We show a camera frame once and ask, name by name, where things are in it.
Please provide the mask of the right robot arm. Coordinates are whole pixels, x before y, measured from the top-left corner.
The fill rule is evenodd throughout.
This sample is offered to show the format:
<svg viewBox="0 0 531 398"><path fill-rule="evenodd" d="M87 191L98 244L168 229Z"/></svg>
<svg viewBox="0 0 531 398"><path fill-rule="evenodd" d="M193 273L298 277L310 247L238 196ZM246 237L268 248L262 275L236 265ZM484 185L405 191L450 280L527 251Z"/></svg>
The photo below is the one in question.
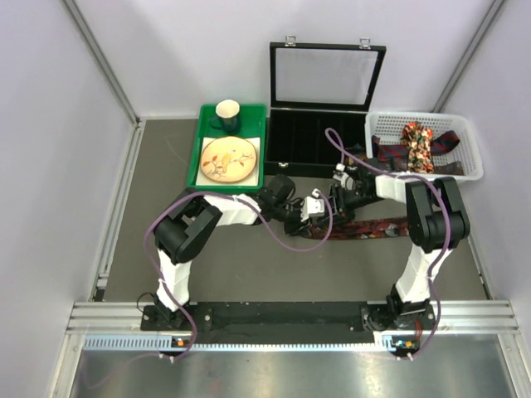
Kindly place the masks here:
<svg viewBox="0 0 531 398"><path fill-rule="evenodd" d="M430 185L415 179L375 176L357 167L338 164L330 188L334 210L335 240L381 239L409 236L412 249L406 268L392 286L386 304L362 309L364 326L383 331L407 328L430 314L431 286L445 258L470 233L457 182L441 177ZM355 221L355 211L369 204L392 199L405 204L407 214L398 218Z"/></svg>

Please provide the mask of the dark red patterned tie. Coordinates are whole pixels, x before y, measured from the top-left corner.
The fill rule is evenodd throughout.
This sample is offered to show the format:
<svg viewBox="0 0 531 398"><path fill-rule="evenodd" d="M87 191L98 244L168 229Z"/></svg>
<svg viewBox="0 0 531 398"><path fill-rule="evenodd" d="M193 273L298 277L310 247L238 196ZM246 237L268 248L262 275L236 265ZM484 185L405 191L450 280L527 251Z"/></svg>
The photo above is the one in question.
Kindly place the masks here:
<svg viewBox="0 0 531 398"><path fill-rule="evenodd" d="M409 236L409 224L405 216L356 221L338 219L328 240L367 240Z"/></svg>

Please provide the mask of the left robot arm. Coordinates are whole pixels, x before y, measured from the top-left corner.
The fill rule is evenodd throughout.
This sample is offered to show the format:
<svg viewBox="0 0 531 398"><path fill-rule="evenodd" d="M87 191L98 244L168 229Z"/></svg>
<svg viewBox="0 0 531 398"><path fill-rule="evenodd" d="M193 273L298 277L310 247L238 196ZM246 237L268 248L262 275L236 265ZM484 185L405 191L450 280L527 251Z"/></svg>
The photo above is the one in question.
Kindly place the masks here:
<svg viewBox="0 0 531 398"><path fill-rule="evenodd" d="M296 231L309 219L308 199L294 197L295 183L278 175L257 192L222 196L214 192L201 195L195 188L185 189L176 199L179 204L153 229L158 251L159 282L154 304L159 318L169 328L180 328L188 319L188 282L192 261L202 251L217 227L253 226L276 220L285 232Z"/></svg>

